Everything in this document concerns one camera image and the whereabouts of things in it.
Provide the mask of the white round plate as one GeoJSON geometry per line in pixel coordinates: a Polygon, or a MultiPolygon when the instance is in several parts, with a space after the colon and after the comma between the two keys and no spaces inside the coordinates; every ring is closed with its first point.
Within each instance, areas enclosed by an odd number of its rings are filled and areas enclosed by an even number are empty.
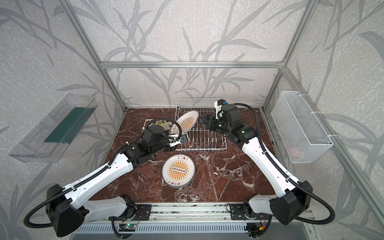
{"type": "Polygon", "coordinates": [[[197,167],[194,160],[187,155],[178,154],[169,157],[162,167],[162,178],[171,188],[181,189],[195,178],[197,167]]]}
{"type": "Polygon", "coordinates": [[[197,111],[189,111],[179,117],[176,122],[180,125],[182,133],[185,134],[194,127],[198,118],[199,113],[197,111]]]}

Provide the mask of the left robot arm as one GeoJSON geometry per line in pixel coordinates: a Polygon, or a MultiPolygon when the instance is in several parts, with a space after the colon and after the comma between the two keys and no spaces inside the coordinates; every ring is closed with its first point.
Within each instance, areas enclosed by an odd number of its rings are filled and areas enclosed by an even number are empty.
{"type": "Polygon", "coordinates": [[[46,214],[58,237],[64,237],[87,221],[121,216],[129,203],[123,197],[102,202],[100,207],[86,207],[91,197],[119,177],[133,171],[161,151],[171,152],[185,139],[185,133],[168,135],[162,126],[144,128],[140,137],[120,147],[113,158],[64,187],[56,184],[47,190],[46,214]]]}

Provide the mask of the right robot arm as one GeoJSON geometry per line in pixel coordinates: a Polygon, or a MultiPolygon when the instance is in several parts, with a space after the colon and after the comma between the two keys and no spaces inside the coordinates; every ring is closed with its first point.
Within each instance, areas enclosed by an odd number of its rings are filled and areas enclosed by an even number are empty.
{"type": "Polygon", "coordinates": [[[288,225],[308,209],[310,197],[289,181],[294,180],[308,191],[313,190],[312,186],[308,182],[301,183],[276,159],[264,145],[259,131],[243,124],[236,105],[222,105],[215,116],[199,117],[198,124],[204,130],[222,134],[237,145],[258,166],[273,187],[273,195],[255,195],[244,202],[249,217],[268,214],[283,225],[288,225]]]}

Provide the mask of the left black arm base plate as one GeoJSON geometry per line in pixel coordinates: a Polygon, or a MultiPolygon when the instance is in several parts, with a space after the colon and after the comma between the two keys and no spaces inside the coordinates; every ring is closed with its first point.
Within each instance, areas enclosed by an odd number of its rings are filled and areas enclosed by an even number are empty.
{"type": "Polygon", "coordinates": [[[151,208],[152,205],[146,204],[128,205],[120,217],[127,221],[148,221],[151,214],[151,208]]]}

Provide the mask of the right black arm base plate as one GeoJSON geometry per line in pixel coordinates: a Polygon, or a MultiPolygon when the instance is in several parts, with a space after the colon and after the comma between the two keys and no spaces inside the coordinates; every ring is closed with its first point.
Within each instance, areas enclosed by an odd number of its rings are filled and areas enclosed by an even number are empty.
{"type": "Polygon", "coordinates": [[[267,220],[268,214],[255,213],[248,204],[227,204],[227,211],[231,214],[231,220],[267,220]]]}

